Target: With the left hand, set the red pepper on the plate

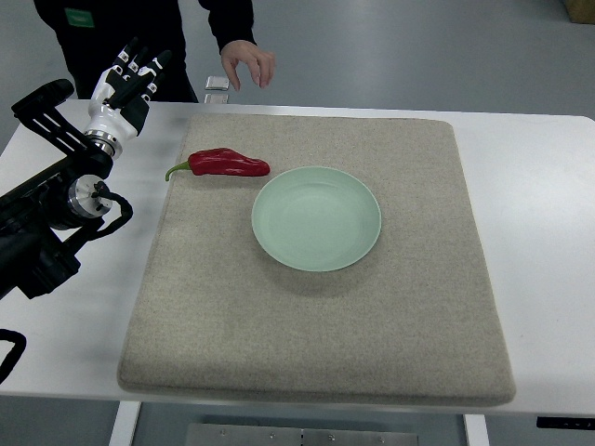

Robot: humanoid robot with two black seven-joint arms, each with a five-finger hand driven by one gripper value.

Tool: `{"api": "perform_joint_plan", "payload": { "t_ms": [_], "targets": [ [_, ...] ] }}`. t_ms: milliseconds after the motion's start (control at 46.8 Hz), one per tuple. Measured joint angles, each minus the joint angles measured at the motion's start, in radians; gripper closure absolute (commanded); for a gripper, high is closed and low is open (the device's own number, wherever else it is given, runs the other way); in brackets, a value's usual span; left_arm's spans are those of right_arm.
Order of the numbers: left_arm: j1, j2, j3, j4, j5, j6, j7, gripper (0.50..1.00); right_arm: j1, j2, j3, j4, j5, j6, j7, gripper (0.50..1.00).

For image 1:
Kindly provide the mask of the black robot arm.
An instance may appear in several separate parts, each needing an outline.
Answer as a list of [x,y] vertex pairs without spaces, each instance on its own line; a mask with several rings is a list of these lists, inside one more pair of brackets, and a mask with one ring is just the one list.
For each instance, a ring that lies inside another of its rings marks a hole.
[[105,181],[121,144],[112,132],[80,132],[57,107],[74,91],[59,79],[40,86],[11,110],[64,158],[1,198],[1,294],[15,288],[28,298],[49,294],[80,269],[88,242],[122,228],[131,204]]

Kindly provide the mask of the person's bare hand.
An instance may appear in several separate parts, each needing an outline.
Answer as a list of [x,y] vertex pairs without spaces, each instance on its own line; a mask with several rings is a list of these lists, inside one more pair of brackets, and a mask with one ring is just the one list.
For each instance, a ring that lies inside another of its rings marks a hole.
[[225,45],[220,51],[220,59],[233,89],[239,92],[241,80],[237,67],[244,64],[255,85],[264,89],[274,77],[276,57],[273,52],[265,51],[256,44],[246,40],[235,40]]

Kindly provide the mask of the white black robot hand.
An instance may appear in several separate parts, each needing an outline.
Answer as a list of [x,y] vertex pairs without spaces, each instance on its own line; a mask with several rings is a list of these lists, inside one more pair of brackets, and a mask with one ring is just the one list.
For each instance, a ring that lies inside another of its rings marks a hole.
[[171,59],[171,51],[152,56],[133,38],[101,74],[89,102],[86,130],[110,134],[118,142],[137,137]]

